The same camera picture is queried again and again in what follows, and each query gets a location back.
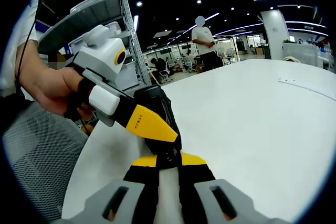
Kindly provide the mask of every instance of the ceiling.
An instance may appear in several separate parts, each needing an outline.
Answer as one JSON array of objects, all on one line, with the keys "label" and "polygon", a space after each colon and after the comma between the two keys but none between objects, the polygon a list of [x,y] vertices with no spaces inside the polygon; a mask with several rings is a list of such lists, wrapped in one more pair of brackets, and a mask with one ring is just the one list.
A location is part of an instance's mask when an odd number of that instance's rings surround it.
[{"label": "ceiling", "polygon": [[[45,4],[54,12],[52,13],[43,6],[37,15],[37,19],[42,22],[54,25],[57,21],[69,14],[69,10],[84,0],[45,0]],[[143,6],[137,7],[136,2],[142,1]],[[195,18],[202,15],[204,18],[210,17],[216,13],[219,15],[206,21],[205,26],[209,27],[213,35],[226,30],[238,28],[241,26],[260,23],[258,15],[260,12],[269,10],[270,7],[280,9],[285,20],[294,20],[302,22],[319,23],[322,12],[318,8],[317,14],[314,16],[314,9],[309,7],[301,7],[298,9],[296,5],[307,5],[315,7],[315,0],[202,0],[201,4],[197,4],[197,0],[129,0],[132,15],[139,15],[138,38],[142,51],[148,51],[147,47],[157,44],[156,48],[165,46],[170,40],[180,34],[180,30],[187,30],[195,25]],[[278,5],[295,5],[287,7],[278,7]],[[288,28],[304,28],[302,24],[287,24]],[[154,35],[165,30],[172,32],[166,36],[154,38]],[[327,29],[315,27],[314,30],[322,33],[328,33]],[[263,26],[255,26],[246,28],[246,31],[255,33],[264,33]],[[229,32],[223,35],[233,35],[239,32]],[[191,31],[183,34],[181,37],[173,41],[170,45],[180,42],[190,41],[188,38]]]}]

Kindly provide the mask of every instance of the person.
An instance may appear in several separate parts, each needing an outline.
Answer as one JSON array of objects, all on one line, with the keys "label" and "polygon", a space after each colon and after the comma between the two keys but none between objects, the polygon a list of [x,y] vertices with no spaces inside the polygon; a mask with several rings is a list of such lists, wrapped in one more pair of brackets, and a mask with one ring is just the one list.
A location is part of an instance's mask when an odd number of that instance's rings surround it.
[{"label": "person", "polygon": [[187,56],[191,56],[191,50],[190,49],[188,49],[188,51],[187,51]]},{"label": "person", "polygon": [[146,62],[146,68],[147,68],[147,70],[151,70],[151,67],[150,66],[148,66],[148,63]]},{"label": "person", "polygon": [[156,71],[153,71],[152,74],[156,78],[156,80],[159,80],[160,78],[160,72],[166,69],[166,62],[159,58],[158,60],[153,58],[151,59],[151,64],[155,65]]},{"label": "person", "polygon": [[204,26],[205,19],[203,16],[196,18],[196,27],[191,32],[192,42],[197,44],[198,53],[204,64],[204,71],[223,66],[223,63],[217,53],[215,40],[209,28]]},{"label": "person", "polygon": [[[65,115],[70,98],[78,92],[78,84],[83,77],[72,68],[54,70],[45,65],[37,51],[35,15],[38,0],[31,0],[20,19],[13,28],[4,51],[0,75],[0,96],[5,114],[11,118],[6,120],[1,130],[4,131],[17,114],[24,109],[25,98],[19,86],[22,86],[44,109],[58,115]],[[32,30],[22,57],[20,74],[18,68],[25,42]],[[83,103],[77,108],[84,120],[90,120],[93,108]]]}]

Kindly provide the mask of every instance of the white sleeve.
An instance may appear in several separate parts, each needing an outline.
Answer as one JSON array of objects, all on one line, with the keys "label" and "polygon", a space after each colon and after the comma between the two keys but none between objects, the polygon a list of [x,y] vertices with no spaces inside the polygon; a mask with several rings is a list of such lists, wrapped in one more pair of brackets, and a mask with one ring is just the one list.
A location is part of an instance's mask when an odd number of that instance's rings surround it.
[{"label": "white sleeve", "polygon": [[[12,34],[8,40],[0,74],[0,97],[6,97],[15,93],[15,59],[16,50],[19,45],[24,43],[28,37],[31,26],[35,21],[38,0],[31,0],[25,8],[21,17],[13,27]],[[38,43],[35,26],[33,27],[29,39]]]},{"label": "white sleeve", "polygon": [[[38,0],[31,0],[30,4],[27,5],[27,7],[25,9],[25,13],[24,13],[25,14],[25,16],[24,16],[25,20],[23,20],[23,23],[22,23],[20,38],[19,38],[17,46],[26,42],[29,31],[32,28],[31,26],[33,25],[33,23],[35,21],[37,6],[38,6]],[[34,40],[35,42],[38,43],[38,39],[37,39],[37,36],[36,36],[36,30],[35,30],[35,24],[34,24],[34,27],[31,31],[31,33],[30,33],[29,39]]]},{"label": "white sleeve", "polygon": [[198,39],[198,33],[195,28],[191,30],[191,40]]}]

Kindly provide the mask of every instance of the white shirt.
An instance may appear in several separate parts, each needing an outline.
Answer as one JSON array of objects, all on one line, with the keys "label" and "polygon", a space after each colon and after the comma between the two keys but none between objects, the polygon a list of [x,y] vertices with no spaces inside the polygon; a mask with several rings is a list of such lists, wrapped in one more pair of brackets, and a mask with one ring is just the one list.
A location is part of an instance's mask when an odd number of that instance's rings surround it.
[{"label": "white shirt", "polygon": [[[15,59],[16,50],[19,45],[26,42],[31,26],[35,20],[38,0],[31,0],[25,8],[21,17],[13,27],[12,34],[8,40],[0,73],[0,97],[6,97],[15,93]],[[35,25],[29,39],[38,43]]]},{"label": "white shirt", "polygon": [[[211,31],[207,27],[199,27],[196,26],[191,31],[191,40],[199,39],[205,42],[212,42],[215,41],[212,37]],[[207,54],[208,52],[213,52],[216,50],[215,46],[208,47],[206,45],[197,44],[198,51],[200,52],[199,55]]]}]

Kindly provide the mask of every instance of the white tabletop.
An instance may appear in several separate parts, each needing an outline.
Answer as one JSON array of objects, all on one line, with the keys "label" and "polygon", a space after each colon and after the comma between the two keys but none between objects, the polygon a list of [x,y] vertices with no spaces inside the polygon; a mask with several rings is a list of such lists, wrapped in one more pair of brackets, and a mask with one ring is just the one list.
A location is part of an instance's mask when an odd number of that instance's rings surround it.
[{"label": "white tabletop", "polygon": [[[336,101],[281,83],[280,78],[335,93],[335,74],[276,60],[235,63],[162,89],[172,101],[184,152],[205,159],[214,176],[251,197],[257,211],[295,221],[319,193],[331,168]],[[122,178],[142,155],[149,155],[143,140],[118,124],[107,127],[99,122],[73,170],[62,217],[82,211],[87,197]],[[168,194],[160,192],[159,201],[164,197]]]}]

